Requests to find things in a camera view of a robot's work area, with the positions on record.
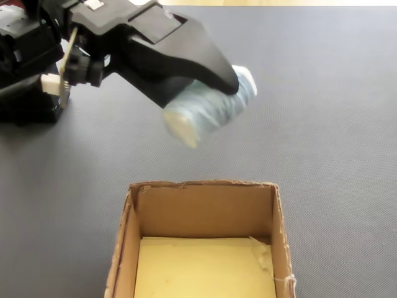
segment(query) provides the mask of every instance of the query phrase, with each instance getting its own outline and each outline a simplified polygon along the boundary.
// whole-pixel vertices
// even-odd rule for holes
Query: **cardboard box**
[[[132,184],[120,222],[105,298],[134,297],[142,237],[254,237],[268,241],[277,298],[295,298],[296,280],[275,184],[241,181]]]

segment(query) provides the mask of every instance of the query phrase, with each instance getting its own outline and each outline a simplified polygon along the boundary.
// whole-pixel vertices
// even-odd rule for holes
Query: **cylindrical object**
[[[249,70],[233,66],[239,80],[238,92],[228,96],[200,81],[187,86],[163,110],[170,133],[188,147],[195,148],[206,135],[240,115],[257,89]]]

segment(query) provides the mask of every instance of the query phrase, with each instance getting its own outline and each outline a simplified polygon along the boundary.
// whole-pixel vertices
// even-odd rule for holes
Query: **yellow foam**
[[[276,298],[272,272],[254,239],[144,237],[135,298]]]

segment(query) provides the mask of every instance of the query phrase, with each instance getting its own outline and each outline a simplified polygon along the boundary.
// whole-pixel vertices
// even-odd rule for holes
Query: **white connector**
[[[61,95],[60,86],[61,86],[61,77],[57,74],[49,73],[43,74],[41,77],[42,81],[42,89],[43,92],[52,95]]]
[[[86,6],[88,6],[91,10],[95,11],[96,9],[102,7],[103,5],[105,5],[103,2],[99,1],[99,0],[86,0],[84,2],[84,4]]]

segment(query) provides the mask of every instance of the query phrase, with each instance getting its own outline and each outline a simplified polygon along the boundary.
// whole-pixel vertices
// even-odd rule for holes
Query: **gray table surface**
[[[0,297],[102,297],[125,193],[145,180],[280,184],[297,294],[397,292],[397,7],[178,7],[253,73],[198,149],[113,75],[54,127],[0,127]]]

